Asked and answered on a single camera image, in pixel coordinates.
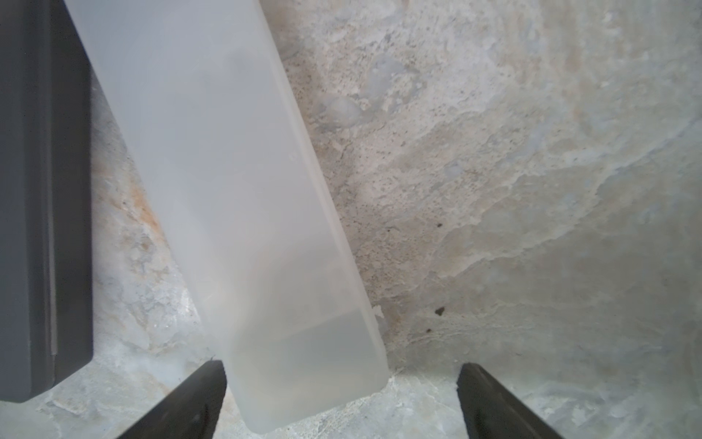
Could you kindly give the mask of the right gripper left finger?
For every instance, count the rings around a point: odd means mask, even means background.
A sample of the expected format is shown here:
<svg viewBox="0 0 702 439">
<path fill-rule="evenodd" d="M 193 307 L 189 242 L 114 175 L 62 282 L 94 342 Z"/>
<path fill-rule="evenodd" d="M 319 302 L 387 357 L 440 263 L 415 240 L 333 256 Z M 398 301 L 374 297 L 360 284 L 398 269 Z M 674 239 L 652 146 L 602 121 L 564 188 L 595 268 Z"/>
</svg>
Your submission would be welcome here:
<svg viewBox="0 0 702 439">
<path fill-rule="evenodd" d="M 120 438 L 212 438 L 226 389 L 223 363 L 207 361 Z"/>
</svg>

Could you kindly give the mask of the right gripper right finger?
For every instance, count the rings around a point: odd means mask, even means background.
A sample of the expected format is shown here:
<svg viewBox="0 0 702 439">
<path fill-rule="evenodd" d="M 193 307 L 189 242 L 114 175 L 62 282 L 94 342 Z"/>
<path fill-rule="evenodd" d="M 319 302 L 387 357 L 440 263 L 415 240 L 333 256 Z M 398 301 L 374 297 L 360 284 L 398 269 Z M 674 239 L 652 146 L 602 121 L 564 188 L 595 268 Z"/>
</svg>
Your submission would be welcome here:
<svg viewBox="0 0 702 439">
<path fill-rule="evenodd" d="M 479 364 L 462 365 L 457 395 L 470 439 L 563 439 Z"/>
</svg>

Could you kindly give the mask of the translucent white case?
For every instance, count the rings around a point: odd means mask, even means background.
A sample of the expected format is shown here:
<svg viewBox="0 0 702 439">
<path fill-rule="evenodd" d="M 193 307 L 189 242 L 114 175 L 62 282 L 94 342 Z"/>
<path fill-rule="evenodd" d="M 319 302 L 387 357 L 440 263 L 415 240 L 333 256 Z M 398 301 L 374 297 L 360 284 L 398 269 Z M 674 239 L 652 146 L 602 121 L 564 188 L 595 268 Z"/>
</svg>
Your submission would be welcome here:
<svg viewBox="0 0 702 439">
<path fill-rule="evenodd" d="M 246 426 L 383 389 L 378 322 L 261 5 L 67 8 Z"/>
</svg>

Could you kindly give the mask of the black pencil case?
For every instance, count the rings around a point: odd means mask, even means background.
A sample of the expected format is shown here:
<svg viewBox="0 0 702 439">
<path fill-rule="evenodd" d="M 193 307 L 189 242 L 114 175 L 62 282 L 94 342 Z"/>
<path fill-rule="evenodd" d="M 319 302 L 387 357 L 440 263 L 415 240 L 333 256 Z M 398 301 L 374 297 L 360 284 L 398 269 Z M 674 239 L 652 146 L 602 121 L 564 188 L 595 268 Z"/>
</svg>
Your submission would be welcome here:
<svg viewBox="0 0 702 439">
<path fill-rule="evenodd" d="M 1 5 L 1 398 L 93 358 L 91 67 L 61 1 Z"/>
</svg>

